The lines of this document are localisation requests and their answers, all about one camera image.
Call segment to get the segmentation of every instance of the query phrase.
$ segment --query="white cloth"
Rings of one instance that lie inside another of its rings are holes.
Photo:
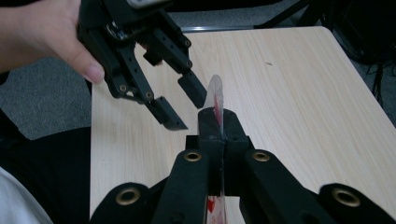
[[[0,223],[52,223],[33,195],[13,175],[1,167]]]

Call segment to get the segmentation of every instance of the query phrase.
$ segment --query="brass screw hole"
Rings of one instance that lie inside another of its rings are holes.
[[[332,196],[337,202],[349,207],[358,207],[361,205],[361,200],[355,194],[345,189],[333,189]]]
[[[135,203],[140,198],[140,191],[136,188],[123,189],[117,194],[116,202],[119,205],[129,205]]]
[[[198,161],[202,158],[202,155],[199,154],[198,152],[190,152],[186,155],[184,155],[184,159],[186,159],[186,161]]]
[[[255,152],[253,154],[253,159],[256,161],[269,161],[270,156],[268,156],[267,154],[265,154],[263,152]]]

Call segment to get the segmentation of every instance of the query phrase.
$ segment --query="gray carpet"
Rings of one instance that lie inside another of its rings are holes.
[[[180,27],[253,26],[270,20],[295,2],[284,0],[263,7],[174,12],[171,17]],[[279,27],[293,26],[299,15],[296,13]],[[369,71],[369,66],[353,63],[371,89],[375,67]],[[396,124],[396,77],[391,70],[389,66],[384,71],[382,95],[384,110]],[[30,139],[91,125],[91,96],[85,81],[59,60],[44,59],[12,71],[7,82],[0,86],[0,96],[0,107]]]

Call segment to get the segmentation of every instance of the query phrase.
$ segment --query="wooden surface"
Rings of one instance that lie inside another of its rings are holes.
[[[256,148],[273,152],[308,189],[347,184],[396,217],[396,131],[336,43],[321,27],[188,34],[192,70],[207,86],[221,76],[224,107]],[[187,124],[170,132],[142,105],[92,91],[91,212],[125,182],[148,187],[169,175],[197,112],[166,63],[136,57],[156,94]],[[227,198],[229,223],[243,223]]]

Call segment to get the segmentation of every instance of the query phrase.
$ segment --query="finger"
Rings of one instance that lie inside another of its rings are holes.
[[[102,82],[105,77],[104,68],[76,38],[67,39],[63,46],[64,49],[59,51],[58,55],[64,61],[90,82]]]

